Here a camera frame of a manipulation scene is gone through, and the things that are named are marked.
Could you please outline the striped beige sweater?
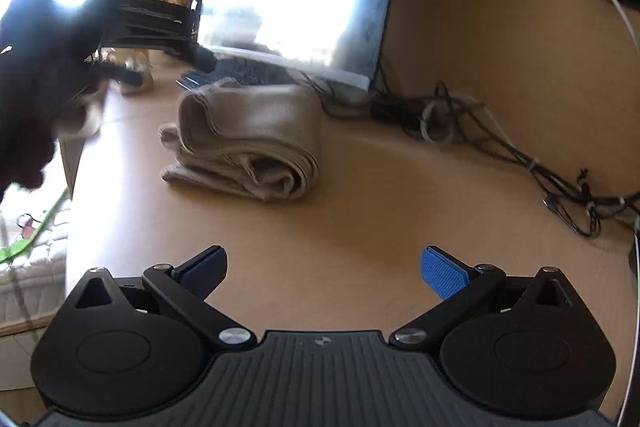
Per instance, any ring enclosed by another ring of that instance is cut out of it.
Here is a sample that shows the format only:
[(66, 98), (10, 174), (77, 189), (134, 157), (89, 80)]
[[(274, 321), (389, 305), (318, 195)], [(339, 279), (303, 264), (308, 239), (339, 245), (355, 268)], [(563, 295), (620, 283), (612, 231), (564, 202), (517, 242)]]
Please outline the striped beige sweater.
[(299, 84), (224, 78), (186, 91), (177, 121), (158, 129), (175, 154), (160, 177), (263, 202), (299, 199), (319, 178), (321, 121), (318, 96)]

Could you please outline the black mechanical keyboard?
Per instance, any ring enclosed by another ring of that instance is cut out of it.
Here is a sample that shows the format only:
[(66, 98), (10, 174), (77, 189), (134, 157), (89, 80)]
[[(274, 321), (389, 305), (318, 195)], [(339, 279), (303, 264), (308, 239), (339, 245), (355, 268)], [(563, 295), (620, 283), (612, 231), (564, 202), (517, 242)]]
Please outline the black mechanical keyboard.
[(231, 78), (242, 86), (271, 86), (272, 84), (294, 83), (294, 78), (285, 68), (246, 58), (225, 57), (219, 60), (213, 72), (188, 70), (176, 83), (186, 90), (194, 90)]

